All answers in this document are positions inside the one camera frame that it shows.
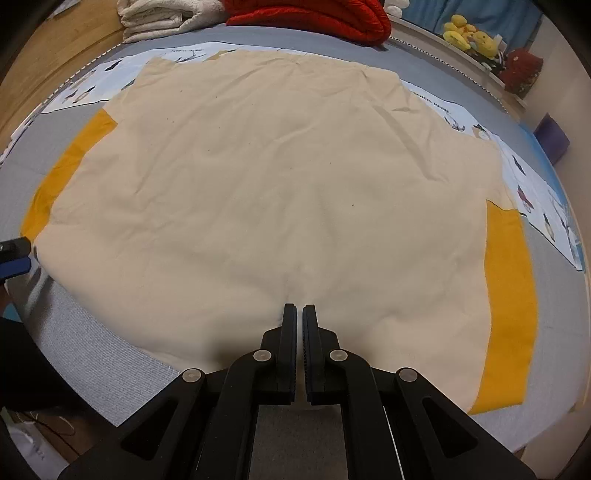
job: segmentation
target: yellow fabric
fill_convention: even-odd
[[[537,331],[534,276],[519,212],[492,202],[487,202],[485,276],[491,337],[471,414],[524,401]]]
[[[80,165],[82,158],[100,139],[117,126],[103,109],[86,124],[53,166],[37,189],[21,227],[21,236],[31,242],[49,223],[51,207]]]

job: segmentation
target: metal bolt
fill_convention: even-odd
[[[414,382],[418,375],[412,368],[403,368],[398,376],[405,382]]]
[[[269,350],[257,350],[252,356],[257,362],[266,362],[267,360],[270,360],[273,355]]]
[[[330,353],[330,357],[335,362],[342,362],[343,360],[347,360],[347,356],[347,352],[345,352],[344,350],[333,350]]]
[[[194,383],[201,378],[201,371],[196,368],[189,368],[183,372],[183,380],[187,383]]]

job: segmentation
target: wrinkled fabric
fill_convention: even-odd
[[[35,247],[107,327],[209,372],[256,349],[284,303],[313,303],[343,348],[471,408],[491,338],[487,209],[515,213],[493,142],[393,72],[281,52],[151,60],[100,115],[116,126]],[[525,278],[496,257],[496,278]]]
[[[378,0],[224,0],[227,25],[296,28],[381,45],[392,31]]]

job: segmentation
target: stuffed toy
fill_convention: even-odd
[[[462,34],[448,30],[443,32],[443,40],[462,51],[470,50],[471,46]]]
[[[449,41],[447,38],[446,38],[446,41],[448,43],[451,43],[455,47],[457,47],[457,45],[455,45],[455,43],[454,43],[457,41],[457,36],[456,35],[445,35],[445,32],[457,32],[463,37],[463,39],[465,40],[466,43],[469,43],[470,39],[472,38],[472,34],[474,32],[476,32],[477,30],[478,29],[474,25],[470,25],[468,23],[468,20],[466,20],[465,17],[463,17],[462,15],[456,14],[456,15],[452,15],[452,21],[443,24],[443,32],[444,32],[443,38],[445,38],[445,37],[449,38],[451,41]],[[468,49],[467,48],[460,48],[460,50],[465,51]]]
[[[402,18],[402,9],[408,8],[410,0],[385,0],[384,10],[388,15],[396,18]]]
[[[498,53],[494,40],[482,30],[472,34],[472,48],[490,60],[494,60]]]

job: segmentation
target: wooden floor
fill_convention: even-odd
[[[122,39],[116,0],[82,0],[41,24],[0,84],[0,152],[39,103]]]

